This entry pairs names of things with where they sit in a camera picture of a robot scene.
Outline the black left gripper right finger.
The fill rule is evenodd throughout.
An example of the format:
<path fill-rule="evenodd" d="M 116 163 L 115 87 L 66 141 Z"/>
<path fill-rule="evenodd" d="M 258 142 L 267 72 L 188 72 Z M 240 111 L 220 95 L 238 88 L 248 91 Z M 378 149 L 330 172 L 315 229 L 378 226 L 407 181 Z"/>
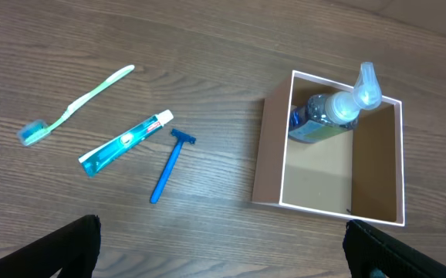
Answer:
<path fill-rule="evenodd" d="M 361 220 L 346 224 L 343 250 L 352 278 L 446 278 L 446 265 Z"/>

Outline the white cardboard box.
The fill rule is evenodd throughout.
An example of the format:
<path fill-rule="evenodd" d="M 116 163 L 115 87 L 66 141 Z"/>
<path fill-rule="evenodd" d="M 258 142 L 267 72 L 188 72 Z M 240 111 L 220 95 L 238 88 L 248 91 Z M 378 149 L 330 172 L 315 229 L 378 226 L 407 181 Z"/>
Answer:
<path fill-rule="evenodd" d="M 344 83 L 292 71 L 264 102 L 252 201 L 284 209 L 403 226 L 403 114 L 384 97 L 356 129 L 314 144 L 288 136 L 289 111 Z"/>

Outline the blue pump bottle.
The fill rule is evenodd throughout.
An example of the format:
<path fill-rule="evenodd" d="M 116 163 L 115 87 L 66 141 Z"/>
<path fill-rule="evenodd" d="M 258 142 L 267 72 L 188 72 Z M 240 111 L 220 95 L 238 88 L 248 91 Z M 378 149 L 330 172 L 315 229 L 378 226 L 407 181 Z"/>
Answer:
<path fill-rule="evenodd" d="M 314 144 L 358 125 L 362 110 L 380 106 L 382 92 L 372 62 L 364 62 L 352 92 L 322 93 L 290 111 L 288 135 L 295 141 Z"/>

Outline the teal toothpaste tube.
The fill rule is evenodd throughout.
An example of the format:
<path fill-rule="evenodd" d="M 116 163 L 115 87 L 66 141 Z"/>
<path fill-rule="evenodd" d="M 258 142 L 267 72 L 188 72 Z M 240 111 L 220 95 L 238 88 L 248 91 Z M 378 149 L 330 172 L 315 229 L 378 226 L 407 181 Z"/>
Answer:
<path fill-rule="evenodd" d="M 105 144 L 85 153 L 79 157 L 78 161 L 86 174 L 93 177 L 112 161 L 160 130 L 173 119 L 174 115 L 170 110 L 155 114 Z"/>

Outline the green white toothbrush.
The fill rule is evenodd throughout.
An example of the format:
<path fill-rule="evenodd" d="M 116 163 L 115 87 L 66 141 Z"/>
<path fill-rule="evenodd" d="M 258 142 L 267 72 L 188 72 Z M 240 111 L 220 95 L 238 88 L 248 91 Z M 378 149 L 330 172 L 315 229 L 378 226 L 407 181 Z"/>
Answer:
<path fill-rule="evenodd" d="M 53 124 L 48 125 L 44 120 L 35 120 L 30 124 L 25 125 L 21 130 L 17 132 L 17 137 L 21 144 L 25 147 L 29 147 L 44 138 L 48 137 L 58 126 L 68 120 L 79 108 L 85 103 L 95 97 L 97 94 L 103 92 L 106 88 L 113 85 L 116 81 L 122 79 L 127 74 L 131 73 L 135 69 L 135 65 L 128 65 L 106 78 L 100 85 L 85 93 L 80 98 L 74 100 L 63 112 L 62 116 Z"/>

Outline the blue disposable razor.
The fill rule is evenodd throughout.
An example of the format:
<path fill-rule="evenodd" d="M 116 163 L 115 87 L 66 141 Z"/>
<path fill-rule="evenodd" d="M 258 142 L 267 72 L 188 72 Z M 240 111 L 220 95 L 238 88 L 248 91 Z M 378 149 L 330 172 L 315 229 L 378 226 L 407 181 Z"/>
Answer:
<path fill-rule="evenodd" d="M 171 152 L 170 157 L 167 160 L 167 163 L 164 167 L 164 170 L 162 171 L 160 178 L 158 180 L 157 185 L 154 188 L 154 191 L 152 193 L 152 196 L 150 197 L 150 203 L 156 204 L 158 200 L 160 199 L 162 192 L 164 190 L 165 185 L 167 184 L 167 181 L 171 175 L 171 172 L 174 169 L 174 166 L 176 165 L 176 161 L 181 153 L 181 149 L 184 145 L 184 143 L 194 144 L 196 142 L 196 138 L 192 137 L 189 134 L 186 134 L 180 130 L 173 129 L 171 131 L 171 134 L 177 138 L 177 143 L 174 146 L 173 151 Z"/>

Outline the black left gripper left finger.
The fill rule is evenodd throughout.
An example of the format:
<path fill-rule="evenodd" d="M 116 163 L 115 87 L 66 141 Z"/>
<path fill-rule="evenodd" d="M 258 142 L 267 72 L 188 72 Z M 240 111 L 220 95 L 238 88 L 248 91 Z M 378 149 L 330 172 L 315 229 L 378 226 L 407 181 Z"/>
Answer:
<path fill-rule="evenodd" d="M 91 278 L 100 245 L 100 218 L 85 215 L 1 258 L 0 277 Z"/>

